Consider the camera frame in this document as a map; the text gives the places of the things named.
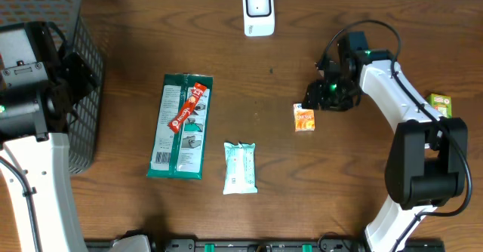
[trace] wire basket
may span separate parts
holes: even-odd
[[[84,61],[99,77],[101,86],[81,100],[74,109],[78,121],[69,127],[69,172],[87,170],[94,159],[99,118],[100,96],[104,80],[104,64],[91,35],[80,17],[81,0],[0,0],[0,26],[30,21],[52,21],[63,31]],[[57,49],[62,45],[59,35],[51,31]],[[67,116],[67,122],[74,120]]]

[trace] green box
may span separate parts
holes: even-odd
[[[451,97],[447,97],[441,94],[430,94],[426,100],[429,105],[437,109],[446,118],[451,118],[453,113],[451,112]]]

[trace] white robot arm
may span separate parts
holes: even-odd
[[[362,68],[360,87],[377,104],[386,120],[395,132],[399,123],[415,120],[419,123],[431,122],[431,120],[419,111],[413,101],[399,87],[391,74],[391,60],[378,60]],[[437,119],[442,114],[433,109],[408,82],[401,71],[399,63],[395,63],[395,70],[398,72],[399,79],[405,84],[406,88],[418,99],[420,103],[428,106],[428,111]],[[371,251],[390,252],[396,240],[402,235],[403,231],[411,224],[414,216],[422,211],[433,212],[437,207],[428,204],[402,210],[401,205],[395,203],[390,196],[387,197],[383,207],[379,211],[376,219],[369,223],[365,228],[365,237]],[[405,248],[405,242],[409,235],[419,225],[418,221],[412,230],[401,240],[397,251]]]
[[[467,129],[460,118],[446,119],[432,108],[405,78],[398,53],[371,50],[363,32],[350,32],[337,41],[340,63],[328,56],[332,42],[347,29],[339,31],[329,42],[315,65],[324,77],[309,85],[302,103],[305,109],[346,111],[367,94],[377,104],[395,133],[386,165],[385,181],[389,193],[376,219],[364,232],[363,247],[356,251],[394,252],[403,250],[409,235],[425,216],[457,215],[471,198],[471,175],[466,162]],[[437,158],[426,158],[425,149],[439,151]],[[437,207],[461,195],[468,183],[462,207],[451,213],[436,213]]]

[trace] snack wrapper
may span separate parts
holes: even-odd
[[[188,116],[195,110],[196,104],[198,104],[199,98],[206,91],[206,86],[195,83],[195,87],[191,91],[191,97],[184,103],[181,110],[178,112],[173,121],[169,122],[168,127],[174,131],[175,134],[180,132],[181,125],[185,122]]]

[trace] brown wood surface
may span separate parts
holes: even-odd
[[[471,205],[426,218],[412,236],[442,238],[451,252],[483,247],[483,0],[275,0],[266,38],[245,37],[242,0],[83,0],[82,13],[107,65],[95,162],[72,178],[87,239],[140,227],[163,238],[360,233],[387,195],[389,125],[363,97],[345,113],[316,112],[315,131],[295,133],[292,104],[318,78],[313,63],[332,35],[374,18],[400,31],[414,87],[451,96],[469,128]],[[395,49],[387,30],[361,29],[371,47]],[[147,179],[163,76],[182,72],[214,77],[203,180]],[[222,194],[226,140],[257,144],[258,194]],[[3,181],[0,200],[0,251],[19,250]]]

